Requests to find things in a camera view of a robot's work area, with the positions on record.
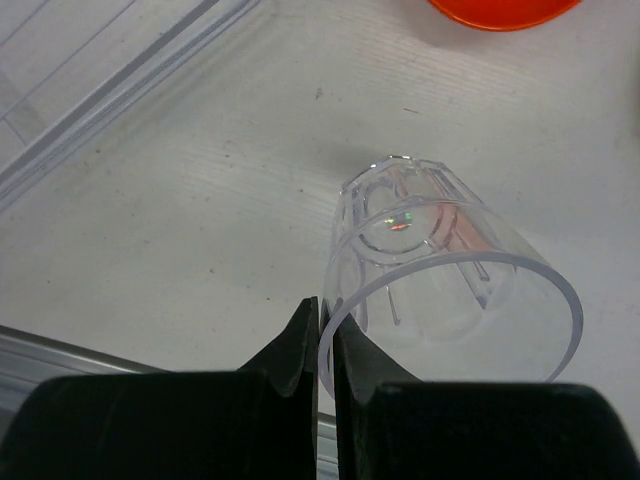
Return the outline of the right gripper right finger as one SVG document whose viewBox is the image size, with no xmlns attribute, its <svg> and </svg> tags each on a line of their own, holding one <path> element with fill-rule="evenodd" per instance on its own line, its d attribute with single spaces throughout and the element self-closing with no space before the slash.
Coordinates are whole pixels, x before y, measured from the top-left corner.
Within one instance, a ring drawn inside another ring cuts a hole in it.
<svg viewBox="0 0 640 480">
<path fill-rule="evenodd" d="M 639 459 L 596 390 L 423 382 L 355 324 L 334 337 L 342 479 L 636 479 Z"/>
</svg>

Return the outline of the clear glass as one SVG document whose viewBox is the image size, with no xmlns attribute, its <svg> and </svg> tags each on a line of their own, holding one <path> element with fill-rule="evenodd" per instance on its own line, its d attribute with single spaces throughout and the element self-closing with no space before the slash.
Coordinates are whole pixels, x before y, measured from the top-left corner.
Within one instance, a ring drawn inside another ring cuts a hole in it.
<svg viewBox="0 0 640 480">
<path fill-rule="evenodd" d="M 340 188 L 319 379 L 358 333 L 423 381 L 550 382 L 580 344 L 574 287 L 445 164 L 391 155 Z"/>
</svg>

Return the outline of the orange bowl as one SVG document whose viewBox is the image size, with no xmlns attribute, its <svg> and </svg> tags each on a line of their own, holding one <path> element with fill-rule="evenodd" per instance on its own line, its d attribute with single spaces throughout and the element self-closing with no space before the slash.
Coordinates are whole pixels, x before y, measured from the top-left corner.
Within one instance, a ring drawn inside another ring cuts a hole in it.
<svg viewBox="0 0 640 480">
<path fill-rule="evenodd" d="M 524 30 L 549 22 L 579 0 L 429 0 L 447 18 L 484 31 Z"/>
</svg>

